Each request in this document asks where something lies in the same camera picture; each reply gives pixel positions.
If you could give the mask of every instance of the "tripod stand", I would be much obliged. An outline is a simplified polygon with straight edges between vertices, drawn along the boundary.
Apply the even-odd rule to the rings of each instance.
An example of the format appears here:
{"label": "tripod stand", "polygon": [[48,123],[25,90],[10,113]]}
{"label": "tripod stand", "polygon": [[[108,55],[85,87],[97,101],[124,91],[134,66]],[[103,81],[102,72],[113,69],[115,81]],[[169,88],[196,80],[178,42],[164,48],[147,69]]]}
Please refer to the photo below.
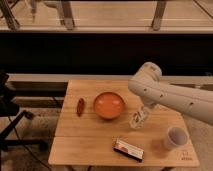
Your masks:
{"label": "tripod stand", "polygon": [[[11,102],[12,98],[15,96],[15,93],[5,86],[5,82],[8,79],[8,75],[3,71],[0,71],[0,117],[9,117],[16,116],[19,113],[20,107]],[[19,121],[26,117],[29,120],[32,120],[34,115],[31,112],[22,111],[18,116],[11,121],[11,123],[0,133],[0,157],[1,150],[8,151],[8,146],[16,145],[39,145],[40,150],[46,150],[48,145],[41,139],[33,140],[6,140],[7,136],[11,133]]]}

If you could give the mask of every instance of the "bowl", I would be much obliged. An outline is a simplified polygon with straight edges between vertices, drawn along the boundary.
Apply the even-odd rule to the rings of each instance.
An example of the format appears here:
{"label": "bowl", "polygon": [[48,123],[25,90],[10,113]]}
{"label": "bowl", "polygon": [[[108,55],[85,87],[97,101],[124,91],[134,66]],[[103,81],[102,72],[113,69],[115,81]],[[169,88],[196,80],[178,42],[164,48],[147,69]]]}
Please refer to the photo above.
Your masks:
{"label": "bowl", "polygon": [[95,113],[103,119],[115,119],[125,109],[123,98],[114,92],[103,92],[99,94],[93,104]]}

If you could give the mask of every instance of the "cable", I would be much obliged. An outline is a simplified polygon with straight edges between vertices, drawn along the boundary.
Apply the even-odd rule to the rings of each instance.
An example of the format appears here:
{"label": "cable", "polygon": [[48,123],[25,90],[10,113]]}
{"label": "cable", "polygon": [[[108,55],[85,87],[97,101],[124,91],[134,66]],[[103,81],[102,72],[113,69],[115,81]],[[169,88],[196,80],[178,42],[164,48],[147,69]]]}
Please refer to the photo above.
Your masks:
{"label": "cable", "polygon": [[62,108],[62,105],[58,102],[58,100],[56,100],[55,97],[52,97],[53,98],[53,101],[56,103],[56,105],[59,107],[59,108]]}
{"label": "cable", "polygon": [[213,16],[197,1],[193,0],[211,19],[213,19]]}
{"label": "cable", "polygon": [[[16,129],[15,126],[13,127],[13,129],[14,129],[14,131],[15,131],[15,134],[16,134],[16,136],[17,136],[17,139],[18,139],[18,140],[21,140],[21,138],[20,138],[20,136],[19,136],[19,134],[18,134],[18,131],[17,131],[17,129]],[[22,146],[30,153],[30,155],[31,155],[35,160],[37,160],[41,165],[43,165],[44,167],[46,167],[49,171],[52,171],[52,169],[51,169],[49,166],[47,166],[44,162],[42,162],[41,160],[39,160],[39,159],[35,156],[35,154],[33,154],[33,152],[32,152],[26,145],[22,144]]]}
{"label": "cable", "polygon": [[19,2],[19,0],[16,0],[11,6],[10,6],[10,9],[12,10],[13,7],[16,6],[16,4]]}

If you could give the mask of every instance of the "white cup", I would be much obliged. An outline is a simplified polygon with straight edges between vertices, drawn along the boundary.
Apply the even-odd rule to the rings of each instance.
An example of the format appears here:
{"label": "white cup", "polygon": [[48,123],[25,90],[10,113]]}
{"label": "white cup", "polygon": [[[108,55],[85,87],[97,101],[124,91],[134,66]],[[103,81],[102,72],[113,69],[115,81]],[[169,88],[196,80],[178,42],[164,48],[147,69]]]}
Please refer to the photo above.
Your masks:
{"label": "white cup", "polygon": [[188,136],[182,128],[170,127],[164,138],[164,146],[168,150],[173,150],[174,148],[185,145],[187,141]]}

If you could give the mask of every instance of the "table leg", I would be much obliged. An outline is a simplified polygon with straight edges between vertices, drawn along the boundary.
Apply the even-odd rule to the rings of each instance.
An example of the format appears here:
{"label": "table leg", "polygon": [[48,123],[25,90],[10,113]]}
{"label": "table leg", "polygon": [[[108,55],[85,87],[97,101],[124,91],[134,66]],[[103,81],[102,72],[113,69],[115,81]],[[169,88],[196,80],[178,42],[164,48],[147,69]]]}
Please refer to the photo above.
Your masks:
{"label": "table leg", "polygon": [[170,171],[172,170],[174,167],[164,167],[161,171]]}
{"label": "table leg", "polygon": [[92,169],[92,166],[89,166],[88,168],[87,168],[87,171],[90,171]]}
{"label": "table leg", "polygon": [[72,166],[66,166],[66,168],[67,168],[67,170],[69,170],[69,171],[75,171],[75,169],[73,169]]}
{"label": "table leg", "polygon": [[157,2],[156,10],[155,10],[155,15],[152,21],[152,28],[153,30],[157,31],[161,27],[161,22],[163,18],[163,14],[166,8],[166,3],[167,0],[159,0]]}
{"label": "table leg", "polygon": [[15,19],[14,15],[7,3],[7,0],[0,0],[0,10],[2,11],[2,13],[5,17],[8,28],[11,30],[18,30],[20,27],[20,24]]}

